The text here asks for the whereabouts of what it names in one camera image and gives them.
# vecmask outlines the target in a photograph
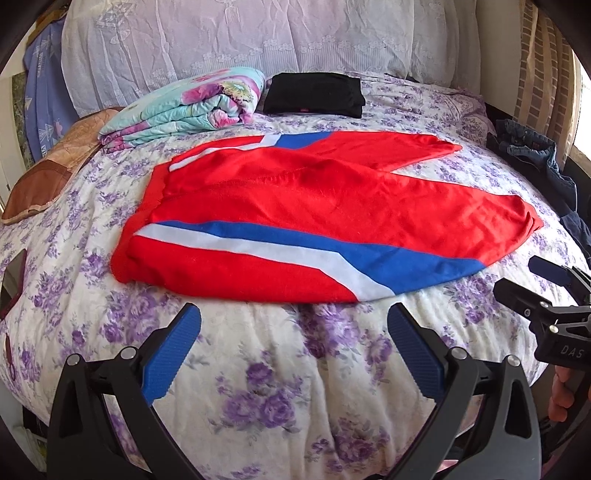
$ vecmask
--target curtain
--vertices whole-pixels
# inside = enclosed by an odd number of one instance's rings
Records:
[[[581,67],[552,20],[531,0],[521,3],[521,72],[515,120],[556,142],[562,168],[574,142]]]

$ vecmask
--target finger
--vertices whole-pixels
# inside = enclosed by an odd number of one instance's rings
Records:
[[[548,405],[548,418],[552,421],[565,421],[567,417],[566,408],[559,407],[554,400],[550,399]]]
[[[558,375],[552,381],[552,399],[559,407],[564,408],[570,408],[574,403],[574,394],[564,386]]]
[[[554,367],[556,375],[562,383],[566,383],[569,381],[570,377],[573,375],[573,370],[566,367]]]

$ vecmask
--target blue fabric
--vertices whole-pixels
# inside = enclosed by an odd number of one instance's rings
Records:
[[[312,143],[317,142],[318,140],[327,138],[331,133],[332,132],[317,132],[312,134],[297,135],[284,134],[279,137],[279,140],[277,140],[275,146],[281,148],[289,148],[291,150],[297,150],[299,148],[304,148],[308,145],[312,145]]]
[[[254,223],[215,221],[197,225],[170,220],[160,225],[222,238],[338,252],[355,269],[400,294],[472,275],[485,266],[471,258],[444,258],[391,245],[353,244],[333,238]]]
[[[546,175],[571,210],[577,210],[577,186],[573,179],[560,173],[553,140],[509,119],[496,123],[496,134],[501,151],[535,166]]]
[[[79,119],[61,72],[65,18],[49,24],[28,46],[24,63],[25,130],[35,162],[41,160]]]

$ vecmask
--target black folded clothing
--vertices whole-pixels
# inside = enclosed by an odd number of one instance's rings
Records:
[[[361,118],[361,80],[340,73],[280,73],[267,93],[265,113],[329,113]]]

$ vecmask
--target floral bedspread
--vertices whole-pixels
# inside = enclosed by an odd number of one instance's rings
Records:
[[[535,339],[523,318],[495,302],[494,282],[508,277],[569,304],[566,292],[530,274],[527,262],[541,255],[587,270],[583,255],[540,194],[483,148],[492,126],[480,99],[388,76],[362,78],[368,102],[361,120],[256,113],[252,125],[99,154],[60,202],[1,227],[0,273],[28,249],[24,293],[0,324],[0,342],[9,335],[17,372],[11,380],[3,349],[0,378],[16,398],[48,422],[68,355],[111,358],[126,345],[141,344],[192,301],[202,312],[202,332],[155,408],[201,473],[208,480],[357,480],[391,468],[434,406],[420,395],[387,333],[387,311],[396,301],[475,358],[518,355],[533,382],[544,368],[533,357]],[[156,164],[222,137],[336,129],[428,132],[462,144],[457,154],[397,173],[520,195],[545,227],[479,274],[372,303],[189,299],[145,284],[119,284],[110,274],[109,256]],[[126,451],[141,464],[121,414],[111,407]]]

